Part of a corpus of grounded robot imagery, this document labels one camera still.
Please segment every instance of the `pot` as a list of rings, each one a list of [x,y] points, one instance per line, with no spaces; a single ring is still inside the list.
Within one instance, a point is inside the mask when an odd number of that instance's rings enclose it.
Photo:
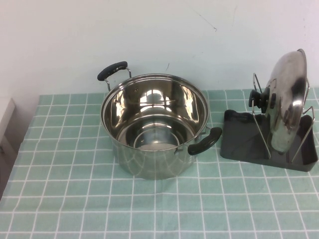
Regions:
[[[107,78],[125,69],[130,78],[111,90]],[[201,140],[208,129],[207,101],[198,88],[180,77],[132,77],[124,61],[105,68],[98,80],[108,84],[101,120],[112,140],[114,156],[137,177],[175,177],[221,136],[222,129],[215,127]]]

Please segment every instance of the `pot rim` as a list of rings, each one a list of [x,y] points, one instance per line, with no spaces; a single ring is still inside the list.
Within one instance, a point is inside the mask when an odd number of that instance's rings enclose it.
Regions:
[[[167,81],[175,81],[175,82],[178,82],[180,83],[181,85],[184,85],[186,87],[188,87],[189,89],[191,89],[197,96],[199,96],[201,102],[203,103],[203,106],[204,106],[204,115],[205,115],[205,119],[204,119],[204,122],[202,124],[202,126],[200,127],[199,131],[190,139],[188,140],[187,142],[184,142],[178,146],[175,146],[175,147],[172,147],[172,148],[167,148],[167,149],[158,149],[158,150],[145,150],[145,149],[137,149],[137,148],[134,148],[134,147],[131,147],[131,146],[128,146],[126,144],[123,144],[121,143],[120,141],[118,141],[116,138],[114,138],[112,136],[112,134],[108,131],[107,127],[105,126],[105,122],[104,122],[104,112],[105,112],[105,105],[107,105],[107,103],[110,101],[110,99],[112,99],[112,97],[121,89],[123,89],[124,87],[126,86],[129,86],[131,84],[134,84],[136,82],[140,82],[140,81],[145,81],[145,80],[155,80],[155,79],[158,79],[158,80],[167,80]],[[129,78],[123,82],[121,82],[120,84],[118,84],[117,86],[115,86],[104,98],[103,100],[103,103],[101,105],[101,122],[104,126],[104,129],[106,130],[106,132],[108,133],[109,137],[112,139],[112,140],[115,140],[117,143],[125,146],[125,147],[128,147],[128,148],[131,148],[131,149],[136,149],[136,150],[139,150],[139,151],[145,151],[145,152],[158,152],[158,151],[166,151],[166,150],[172,150],[172,149],[175,149],[177,150],[178,148],[181,148],[181,147],[184,147],[184,146],[188,146],[188,144],[194,140],[196,137],[198,137],[202,132],[203,130],[206,128],[207,126],[207,122],[208,122],[208,118],[209,118],[209,107],[208,107],[208,103],[207,103],[207,99],[206,97],[204,96],[204,94],[201,92],[201,90],[199,88],[197,88],[195,85],[193,85],[191,82],[181,78],[181,77],[178,77],[178,76],[174,76],[174,75],[168,75],[168,74],[144,74],[144,75],[139,75],[139,76],[135,76],[135,77],[132,77],[132,78]]]

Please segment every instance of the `pot handle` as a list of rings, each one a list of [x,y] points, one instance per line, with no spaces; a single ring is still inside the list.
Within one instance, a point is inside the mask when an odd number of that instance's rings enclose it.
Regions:
[[[103,71],[101,71],[98,74],[98,80],[105,81],[108,84],[108,89],[110,91],[111,90],[110,83],[107,80],[107,78],[120,70],[128,70],[130,78],[132,77],[131,71],[128,68],[128,63],[126,61],[121,61],[118,63],[114,63],[113,65],[110,65],[107,68],[105,68]]]
[[[207,137],[203,138],[199,143],[188,146],[188,153],[196,155],[208,150],[219,140],[222,132],[223,130],[219,127],[211,128]]]

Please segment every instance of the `green checkered tablecloth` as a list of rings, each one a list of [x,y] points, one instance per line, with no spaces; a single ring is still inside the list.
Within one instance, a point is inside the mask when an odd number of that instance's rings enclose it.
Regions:
[[[248,110],[249,90],[204,93],[208,126]],[[316,113],[317,98],[311,89]],[[304,173],[227,160],[219,140],[176,178],[134,178],[114,160],[103,99],[40,97],[0,202],[0,239],[319,238],[318,164]]]

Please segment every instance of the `pot lid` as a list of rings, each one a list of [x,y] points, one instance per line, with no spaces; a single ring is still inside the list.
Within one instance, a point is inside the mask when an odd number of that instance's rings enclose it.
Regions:
[[[269,116],[267,145],[278,152],[287,152],[296,136],[306,100],[306,84],[306,55],[299,49],[279,59],[262,94],[252,91],[250,95],[250,106],[254,100],[254,105]]]

